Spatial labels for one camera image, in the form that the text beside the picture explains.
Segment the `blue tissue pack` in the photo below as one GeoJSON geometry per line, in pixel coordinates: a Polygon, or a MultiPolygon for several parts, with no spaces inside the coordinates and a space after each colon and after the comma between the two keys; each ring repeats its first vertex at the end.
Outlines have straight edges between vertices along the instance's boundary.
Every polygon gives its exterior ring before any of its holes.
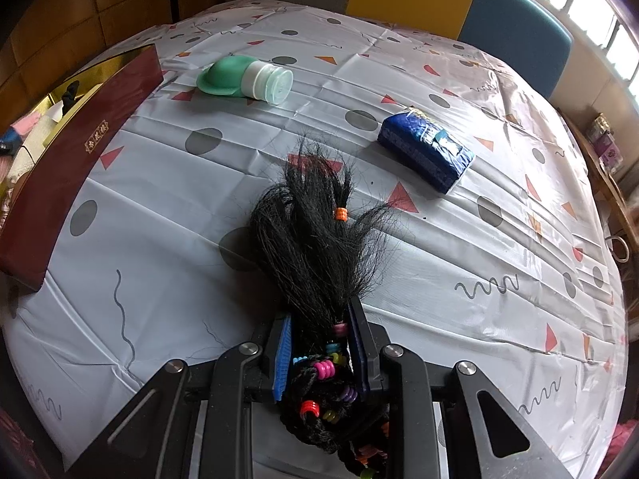
{"type": "Polygon", "coordinates": [[[474,161],[471,149],[415,107],[386,117],[377,142],[443,195],[459,182],[474,161]]]}

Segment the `green silicone travel bottle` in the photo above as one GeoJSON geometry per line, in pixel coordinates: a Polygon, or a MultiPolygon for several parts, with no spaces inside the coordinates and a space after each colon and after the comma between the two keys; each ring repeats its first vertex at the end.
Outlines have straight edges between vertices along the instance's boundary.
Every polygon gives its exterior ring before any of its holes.
{"type": "Polygon", "coordinates": [[[196,85],[209,95],[246,97],[278,106],[292,91],[294,73],[255,57],[228,55],[204,69],[198,75],[196,85]]]}

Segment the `beige bandage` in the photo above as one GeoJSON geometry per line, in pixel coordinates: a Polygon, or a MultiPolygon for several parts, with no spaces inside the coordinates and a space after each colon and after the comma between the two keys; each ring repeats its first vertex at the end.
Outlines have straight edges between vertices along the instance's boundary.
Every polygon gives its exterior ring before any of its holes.
{"type": "Polygon", "coordinates": [[[60,130],[61,125],[58,122],[49,116],[42,116],[17,151],[12,166],[6,174],[6,180],[10,184],[15,184],[23,175],[30,172],[60,130]]]}

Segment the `black scrunchie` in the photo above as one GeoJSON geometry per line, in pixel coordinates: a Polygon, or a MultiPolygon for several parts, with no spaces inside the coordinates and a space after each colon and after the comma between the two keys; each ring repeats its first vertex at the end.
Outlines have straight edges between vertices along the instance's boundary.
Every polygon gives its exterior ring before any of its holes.
{"type": "Polygon", "coordinates": [[[79,90],[79,80],[74,80],[67,85],[65,92],[61,97],[63,103],[63,114],[66,115],[77,102],[77,93],[79,90]]]}

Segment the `pink fluffy sock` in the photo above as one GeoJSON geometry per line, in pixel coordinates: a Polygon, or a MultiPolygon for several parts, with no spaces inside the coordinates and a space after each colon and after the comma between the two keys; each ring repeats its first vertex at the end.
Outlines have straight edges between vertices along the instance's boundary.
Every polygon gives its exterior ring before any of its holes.
{"type": "Polygon", "coordinates": [[[39,111],[31,113],[17,119],[9,128],[1,135],[1,143],[3,145],[20,145],[32,128],[37,124],[41,117],[39,111]]]}

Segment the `wooden side shelf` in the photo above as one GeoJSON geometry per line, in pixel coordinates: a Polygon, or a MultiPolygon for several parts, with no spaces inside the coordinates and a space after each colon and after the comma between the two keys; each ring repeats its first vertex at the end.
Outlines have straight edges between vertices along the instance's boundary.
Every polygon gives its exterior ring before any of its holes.
{"type": "Polygon", "coordinates": [[[597,157],[592,144],[590,144],[589,140],[586,139],[586,136],[581,133],[581,130],[577,128],[577,125],[563,110],[558,108],[557,111],[573,134],[574,139],[584,156],[593,193],[595,195],[603,195],[605,202],[611,210],[613,225],[617,226],[614,236],[624,239],[627,243],[628,253],[630,255],[637,255],[638,229],[633,222],[630,210],[628,209],[628,206],[626,206],[625,199],[617,187],[615,180],[613,180],[613,177],[611,177],[611,175],[607,173],[607,170],[604,169],[604,166],[597,157]]]}

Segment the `purple box on shelf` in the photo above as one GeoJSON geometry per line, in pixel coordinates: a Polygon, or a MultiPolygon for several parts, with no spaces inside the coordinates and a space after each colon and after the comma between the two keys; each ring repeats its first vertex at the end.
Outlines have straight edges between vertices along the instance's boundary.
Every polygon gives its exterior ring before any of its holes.
{"type": "Polygon", "coordinates": [[[623,156],[604,114],[600,113],[590,122],[586,136],[603,166],[611,173],[616,172],[623,164],[623,156]]]}

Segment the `gold metal tin box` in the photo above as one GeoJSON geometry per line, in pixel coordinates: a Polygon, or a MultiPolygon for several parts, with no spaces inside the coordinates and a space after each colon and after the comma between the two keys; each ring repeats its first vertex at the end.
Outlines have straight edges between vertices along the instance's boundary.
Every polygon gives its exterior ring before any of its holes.
{"type": "Polygon", "coordinates": [[[30,290],[41,288],[68,211],[96,161],[163,81],[154,44],[112,56],[79,71],[38,105],[62,101],[78,84],[78,102],[27,155],[34,166],[5,184],[1,213],[1,271],[30,290]]]}

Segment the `grey yellow blue sofa backrest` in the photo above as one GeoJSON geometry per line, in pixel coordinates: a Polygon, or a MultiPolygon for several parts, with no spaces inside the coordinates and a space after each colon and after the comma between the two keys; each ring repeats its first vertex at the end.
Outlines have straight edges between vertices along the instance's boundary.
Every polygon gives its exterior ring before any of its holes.
{"type": "Polygon", "coordinates": [[[573,39],[533,0],[284,0],[402,25],[457,40],[512,67],[549,97],[566,68],[573,39]]]}

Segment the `wooden wall cabinet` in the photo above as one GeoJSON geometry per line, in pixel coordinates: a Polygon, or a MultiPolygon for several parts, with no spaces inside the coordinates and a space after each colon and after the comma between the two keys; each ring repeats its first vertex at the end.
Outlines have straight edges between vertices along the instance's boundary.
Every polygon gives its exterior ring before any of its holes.
{"type": "Polygon", "coordinates": [[[1,124],[114,44],[223,1],[1,0],[1,124]]]}

